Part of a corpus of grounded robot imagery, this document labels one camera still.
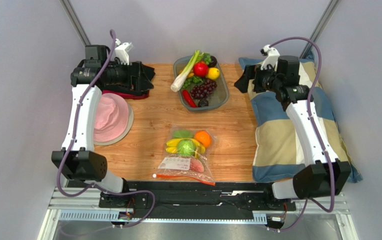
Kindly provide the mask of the orange fruit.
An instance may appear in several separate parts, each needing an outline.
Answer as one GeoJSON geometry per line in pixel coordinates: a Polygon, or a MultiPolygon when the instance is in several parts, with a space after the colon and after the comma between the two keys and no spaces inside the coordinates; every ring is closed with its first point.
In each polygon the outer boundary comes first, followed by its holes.
{"type": "Polygon", "coordinates": [[[197,141],[199,141],[205,148],[209,148],[212,145],[212,137],[211,135],[205,131],[205,130],[200,130],[197,131],[193,138],[197,141]]]}

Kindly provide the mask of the green starfruit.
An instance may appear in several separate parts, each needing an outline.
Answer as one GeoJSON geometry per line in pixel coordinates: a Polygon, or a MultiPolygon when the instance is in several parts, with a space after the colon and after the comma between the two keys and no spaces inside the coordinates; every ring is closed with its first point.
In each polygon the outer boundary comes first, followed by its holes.
{"type": "Polygon", "coordinates": [[[189,138],[192,139],[194,137],[194,134],[192,131],[179,129],[179,130],[175,130],[172,136],[175,139],[189,139],[189,138]]]}

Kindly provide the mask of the yellow bananas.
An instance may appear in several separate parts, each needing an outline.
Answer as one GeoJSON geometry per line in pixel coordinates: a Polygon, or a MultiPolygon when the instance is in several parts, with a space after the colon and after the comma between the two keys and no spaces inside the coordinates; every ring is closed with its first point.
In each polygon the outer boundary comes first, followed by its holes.
{"type": "Polygon", "coordinates": [[[199,141],[195,140],[194,138],[173,138],[173,139],[170,139],[169,141],[167,141],[167,143],[165,145],[166,145],[165,151],[167,153],[173,154],[173,155],[178,155],[181,157],[199,158],[200,156],[206,154],[206,148],[199,141]],[[195,154],[193,156],[182,156],[182,155],[178,154],[177,145],[178,145],[179,141],[184,140],[184,139],[192,140],[194,142],[194,144],[196,145],[195,154]]]}

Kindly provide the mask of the green apple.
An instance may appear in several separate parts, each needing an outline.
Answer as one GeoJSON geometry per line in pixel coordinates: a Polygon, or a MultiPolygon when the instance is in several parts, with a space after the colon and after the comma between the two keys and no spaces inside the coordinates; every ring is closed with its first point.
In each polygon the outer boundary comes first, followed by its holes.
{"type": "Polygon", "coordinates": [[[183,139],[178,142],[176,149],[179,155],[184,157],[190,157],[195,154],[197,147],[192,140],[183,139]]]}

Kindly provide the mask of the clear orange zip top bag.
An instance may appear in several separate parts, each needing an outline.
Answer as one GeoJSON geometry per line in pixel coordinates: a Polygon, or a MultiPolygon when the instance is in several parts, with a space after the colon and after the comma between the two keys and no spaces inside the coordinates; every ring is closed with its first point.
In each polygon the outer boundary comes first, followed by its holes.
{"type": "Polygon", "coordinates": [[[215,148],[217,136],[206,129],[174,126],[164,144],[162,160],[152,177],[186,178],[214,186],[209,155],[215,148]]]}

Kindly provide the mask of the watermelon slice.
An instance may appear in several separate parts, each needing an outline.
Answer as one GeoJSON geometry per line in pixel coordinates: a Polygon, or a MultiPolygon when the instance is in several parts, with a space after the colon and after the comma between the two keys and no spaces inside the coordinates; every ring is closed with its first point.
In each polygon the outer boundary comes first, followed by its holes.
{"type": "Polygon", "coordinates": [[[196,172],[196,173],[204,173],[205,168],[202,164],[202,162],[196,158],[190,158],[190,165],[189,165],[189,170],[196,172]]]}

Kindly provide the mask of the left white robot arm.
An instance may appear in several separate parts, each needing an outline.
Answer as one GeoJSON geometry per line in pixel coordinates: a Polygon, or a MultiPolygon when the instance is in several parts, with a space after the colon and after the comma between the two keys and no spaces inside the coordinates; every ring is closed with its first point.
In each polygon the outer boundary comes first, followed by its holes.
{"type": "Polygon", "coordinates": [[[154,68],[140,61],[129,61],[130,42],[85,46],[85,58],[70,75],[72,109],[67,134],[61,149],[53,151],[51,161],[58,168],[57,186],[61,177],[84,182],[109,194],[125,192],[125,180],[108,170],[105,156],[95,153],[94,125],[97,107],[104,90],[116,94],[142,96],[154,88],[154,68]]]}

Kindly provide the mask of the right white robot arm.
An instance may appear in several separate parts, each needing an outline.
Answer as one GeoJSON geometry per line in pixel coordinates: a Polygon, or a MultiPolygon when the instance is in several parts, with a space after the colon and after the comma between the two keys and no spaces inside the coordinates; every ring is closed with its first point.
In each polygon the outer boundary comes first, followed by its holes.
{"type": "Polygon", "coordinates": [[[258,123],[253,179],[279,200],[337,196],[353,169],[315,73],[283,55],[244,66],[234,86],[249,94],[258,123]]]}

